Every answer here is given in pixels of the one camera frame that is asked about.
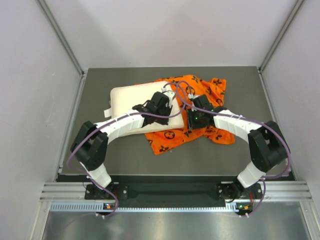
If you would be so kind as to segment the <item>white pillow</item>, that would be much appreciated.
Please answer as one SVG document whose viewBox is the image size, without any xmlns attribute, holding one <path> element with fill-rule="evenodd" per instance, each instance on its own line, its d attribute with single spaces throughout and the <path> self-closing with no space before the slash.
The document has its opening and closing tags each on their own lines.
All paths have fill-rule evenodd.
<svg viewBox="0 0 320 240">
<path fill-rule="evenodd" d="M 103 111 L 104 117 L 116 118 L 123 115 L 133 106 L 150 100 L 155 92 L 161 92 L 166 83 L 166 81 L 161 80 L 157 82 L 113 88 L 110 91 L 110 108 Z M 131 130 L 125 135 L 128 136 L 134 134 L 153 133 L 171 129 L 179 129 L 183 127 L 184 121 L 182 115 L 180 114 L 170 118 L 167 125 L 161 125 L 155 122 L 143 128 Z"/>
</svg>

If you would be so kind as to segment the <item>orange patterned pillowcase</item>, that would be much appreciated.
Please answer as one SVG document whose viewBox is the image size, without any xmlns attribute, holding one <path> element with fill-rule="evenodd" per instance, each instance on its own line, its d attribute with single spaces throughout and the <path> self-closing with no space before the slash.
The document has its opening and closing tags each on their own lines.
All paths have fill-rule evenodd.
<svg viewBox="0 0 320 240">
<path fill-rule="evenodd" d="M 227 80 L 222 78 L 212 78 L 205 81 L 195 75 L 181 75 L 175 77 L 159 78 L 156 82 L 166 81 L 170 83 L 171 89 L 176 90 L 176 84 L 179 84 L 182 89 L 178 90 L 181 97 L 184 94 L 206 95 L 208 101 L 214 106 L 219 107 L 224 105 L 224 96 L 227 88 Z M 226 131 L 207 126 L 200 129 L 188 129 L 187 113 L 188 106 L 185 106 L 182 112 L 184 127 L 170 130 L 162 130 L 156 132 L 145 133 L 153 153 L 155 155 L 163 154 L 173 148 L 196 140 L 200 137 L 206 137 L 215 144 L 231 145 L 236 142 L 235 136 Z"/>
</svg>

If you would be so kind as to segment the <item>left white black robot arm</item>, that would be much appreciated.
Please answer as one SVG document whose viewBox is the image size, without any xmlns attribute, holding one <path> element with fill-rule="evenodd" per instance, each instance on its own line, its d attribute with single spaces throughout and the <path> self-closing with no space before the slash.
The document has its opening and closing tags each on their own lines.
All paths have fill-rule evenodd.
<svg viewBox="0 0 320 240">
<path fill-rule="evenodd" d="M 157 91 L 151 99 L 133 106 L 121 116 L 98 123 L 86 121 L 71 145 L 67 163 L 75 158 L 96 186 L 97 194 L 102 198 L 109 198 L 114 187 L 104 165 L 108 144 L 132 130 L 142 129 L 153 123 L 168 125 L 175 95 L 171 90 Z"/>
</svg>

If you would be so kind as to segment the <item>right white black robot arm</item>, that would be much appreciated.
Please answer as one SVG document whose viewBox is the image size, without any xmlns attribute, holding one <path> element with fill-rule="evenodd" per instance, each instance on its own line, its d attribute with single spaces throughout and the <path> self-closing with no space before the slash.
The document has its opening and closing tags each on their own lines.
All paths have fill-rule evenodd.
<svg viewBox="0 0 320 240">
<path fill-rule="evenodd" d="M 266 123 L 234 114 L 223 106 L 214 107 L 206 95 L 188 95 L 191 101 L 187 110 L 190 130 L 215 127 L 227 131 L 249 145 L 250 163 L 233 182 L 221 189 L 222 198 L 245 198 L 261 178 L 285 160 L 291 160 L 290 149 L 274 121 Z"/>
</svg>

